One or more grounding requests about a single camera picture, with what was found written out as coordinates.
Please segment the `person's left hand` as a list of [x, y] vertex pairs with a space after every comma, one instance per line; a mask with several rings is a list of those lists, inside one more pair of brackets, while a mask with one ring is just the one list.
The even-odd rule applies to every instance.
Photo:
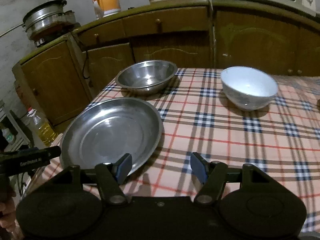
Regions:
[[1, 177], [1, 239], [24, 239], [16, 221], [15, 190], [8, 177]]

